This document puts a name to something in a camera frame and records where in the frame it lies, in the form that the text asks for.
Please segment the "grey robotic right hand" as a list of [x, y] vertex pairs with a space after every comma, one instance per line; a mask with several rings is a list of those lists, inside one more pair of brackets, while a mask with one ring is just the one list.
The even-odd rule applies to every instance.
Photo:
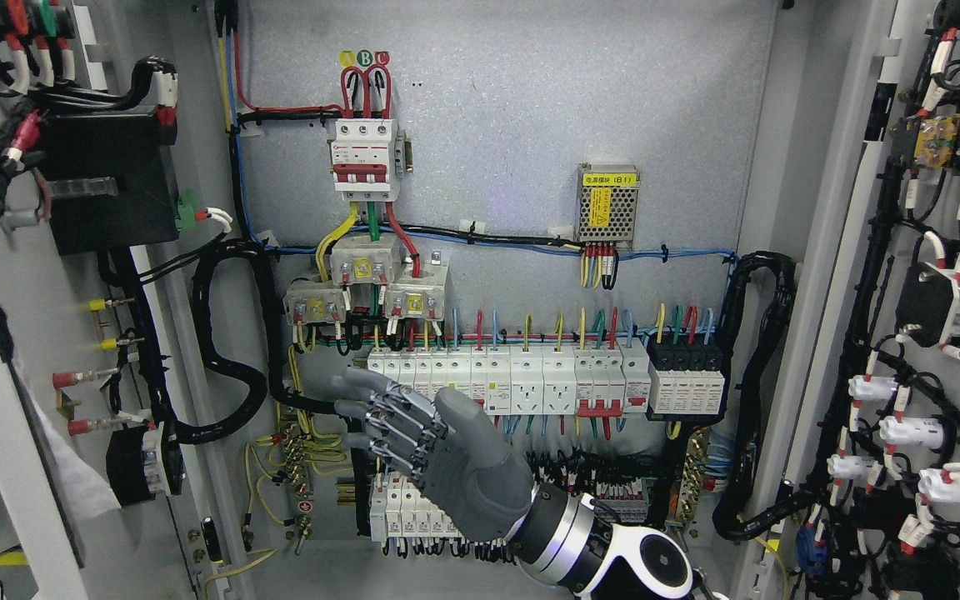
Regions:
[[381, 373], [348, 367], [332, 379], [334, 407], [362, 419], [348, 447], [369, 451], [411, 479], [473, 542], [510, 539], [528, 513], [534, 479], [488, 415], [450, 387], [429, 399]]

